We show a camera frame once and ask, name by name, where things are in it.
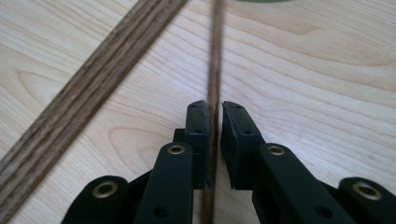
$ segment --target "brass rivet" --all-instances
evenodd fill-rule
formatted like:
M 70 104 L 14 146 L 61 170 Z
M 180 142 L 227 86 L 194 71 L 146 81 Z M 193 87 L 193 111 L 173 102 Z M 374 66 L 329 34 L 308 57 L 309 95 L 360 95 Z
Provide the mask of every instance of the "brass rivet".
M 371 185 L 364 182 L 356 182 L 352 188 L 359 193 L 359 195 L 370 200 L 380 200 L 382 198 L 381 192 L 373 188 Z
M 285 154 L 285 150 L 281 147 L 268 147 L 268 151 L 276 156 L 281 156 Z
M 174 155 L 181 154 L 185 151 L 183 146 L 172 146 L 168 148 L 168 152 Z
M 92 191 L 92 195 L 99 199 L 107 198 L 108 196 L 115 193 L 118 187 L 119 186 L 114 183 L 114 181 L 107 180 L 96 186 Z

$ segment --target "wooden strip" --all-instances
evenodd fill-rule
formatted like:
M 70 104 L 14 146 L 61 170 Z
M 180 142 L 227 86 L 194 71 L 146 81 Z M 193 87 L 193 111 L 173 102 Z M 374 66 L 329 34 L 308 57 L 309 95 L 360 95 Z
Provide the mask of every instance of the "wooden strip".
M 219 148 L 219 98 L 221 83 L 221 50 L 223 34 L 224 0 L 215 0 L 212 11 L 212 33 L 210 44 L 209 79 L 207 83 L 207 104 L 211 128 L 210 177 L 212 188 L 205 189 L 202 202 L 201 223 L 213 223 L 216 170 Z
M 0 222 L 21 207 L 186 0 L 140 0 L 0 162 Z

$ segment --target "round hole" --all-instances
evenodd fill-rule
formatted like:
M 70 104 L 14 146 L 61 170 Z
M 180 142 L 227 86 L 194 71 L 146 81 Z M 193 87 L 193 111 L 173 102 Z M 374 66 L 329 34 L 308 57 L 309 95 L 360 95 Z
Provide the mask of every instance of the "round hole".
M 111 180 L 105 181 L 93 189 L 92 195 L 95 198 L 99 198 L 99 199 L 107 198 L 108 196 L 115 193 L 117 191 L 117 188 L 118 188 L 118 185 L 116 183 L 114 183 L 114 181 L 111 181 Z
M 285 150 L 283 150 L 283 148 L 281 147 L 268 147 L 268 151 L 276 156 L 281 156 L 285 154 Z
M 373 188 L 367 183 L 357 182 L 352 186 L 352 188 L 364 198 L 374 201 L 380 200 L 382 198 L 381 192 L 379 192 L 378 189 Z
M 324 218 L 331 218 L 332 217 L 332 211 L 326 207 L 326 206 L 314 206 L 314 211 L 320 215 L 321 217 Z
M 168 152 L 174 155 L 183 153 L 185 148 L 183 146 L 172 146 L 169 147 Z
M 168 217 L 171 213 L 171 206 L 168 204 L 159 204 L 154 208 L 154 215 L 159 218 Z

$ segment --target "wooden table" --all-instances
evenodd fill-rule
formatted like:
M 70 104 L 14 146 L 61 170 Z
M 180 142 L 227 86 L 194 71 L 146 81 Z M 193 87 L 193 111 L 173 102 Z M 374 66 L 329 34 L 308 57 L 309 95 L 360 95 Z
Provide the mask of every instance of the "wooden table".
M 135 2 L 0 1 L 0 157 Z M 190 0 L 12 222 L 60 222 L 96 177 L 152 168 L 205 99 L 210 10 Z M 265 140 L 332 186 L 362 176 L 396 193 L 393 1 L 229 0 L 224 41 L 221 100 L 244 105 Z M 215 223 L 259 222 L 222 159 L 216 194 Z

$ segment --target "wooden stick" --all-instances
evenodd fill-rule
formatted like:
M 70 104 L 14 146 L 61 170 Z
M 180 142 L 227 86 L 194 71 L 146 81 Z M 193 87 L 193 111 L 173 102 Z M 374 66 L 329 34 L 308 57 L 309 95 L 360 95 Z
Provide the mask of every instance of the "wooden stick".
M 221 83 L 221 49 L 223 34 L 223 0 L 215 0 L 212 11 L 212 36 L 210 45 L 209 78 L 207 83 L 207 104 L 209 110 L 211 148 L 210 148 L 210 177 L 212 188 L 205 189 L 202 202 L 201 223 L 213 223 L 216 170 L 218 161 L 219 138 L 219 98 Z
M 186 0 L 140 0 L 0 162 L 0 222 L 21 207 Z

